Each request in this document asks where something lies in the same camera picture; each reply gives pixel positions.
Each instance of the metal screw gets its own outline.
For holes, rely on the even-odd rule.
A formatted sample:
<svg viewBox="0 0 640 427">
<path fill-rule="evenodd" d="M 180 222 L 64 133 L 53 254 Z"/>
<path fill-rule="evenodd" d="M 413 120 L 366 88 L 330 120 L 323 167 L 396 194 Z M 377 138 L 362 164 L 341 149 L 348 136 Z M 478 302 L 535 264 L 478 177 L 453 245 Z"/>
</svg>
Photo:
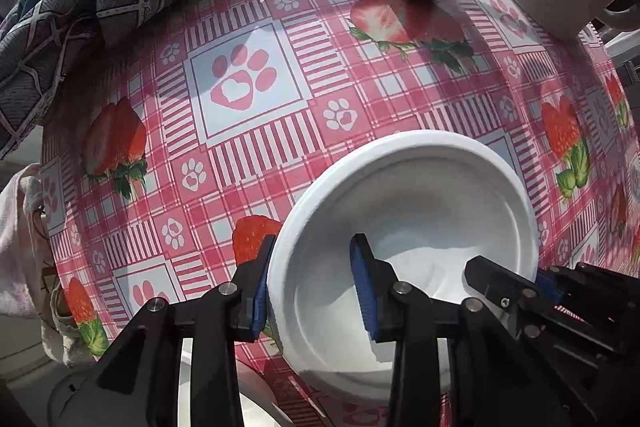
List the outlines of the metal screw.
<svg viewBox="0 0 640 427">
<path fill-rule="evenodd" d="M 540 335 L 540 328 L 533 324 L 529 324 L 527 326 L 524 326 L 524 334 L 527 335 L 530 339 L 535 339 Z"/>
<path fill-rule="evenodd" d="M 394 282 L 394 292 L 399 293 L 400 295 L 406 295 L 411 291 L 412 286 L 405 281 L 396 281 Z"/>
<path fill-rule="evenodd" d="M 234 282 L 223 282 L 218 286 L 218 291 L 222 295 L 233 295 L 238 290 L 238 285 Z"/>
<path fill-rule="evenodd" d="M 465 301 L 465 306 L 470 312 L 479 312 L 482 309 L 482 302 L 479 299 L 471 298 Z"/>
<path fill-rule="evenodd" d="M 157 312 L 164 308 L 165 301 L 159 297 L 154 297 L 146 303 L 146 309 L 150 312 Z"/>
</svg>

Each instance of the pink checkered tablecloth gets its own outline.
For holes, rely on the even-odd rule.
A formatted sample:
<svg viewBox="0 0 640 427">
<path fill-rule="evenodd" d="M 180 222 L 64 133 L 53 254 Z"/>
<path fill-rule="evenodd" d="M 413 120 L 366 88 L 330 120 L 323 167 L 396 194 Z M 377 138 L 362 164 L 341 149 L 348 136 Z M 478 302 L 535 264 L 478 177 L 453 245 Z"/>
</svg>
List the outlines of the pink checkered tablecloth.
<svg viewBox="0 0 640 427">
<path fill-rule="evenodd" d="M 614 67 L 593 27 L 563 44 L 511 0 L 185 2 L 66 79 L 54 107 L 50 243 L 97 354 L 148 298 L 229 280 L 239 219 L 282 222 L 329 165 L 403 130 L 502 156 L 541 266 L 638 270 L 638 140 Z M 309 388 L 267 337 L 236 353 L 297 425 L 385 421 Z"/>
</svg>

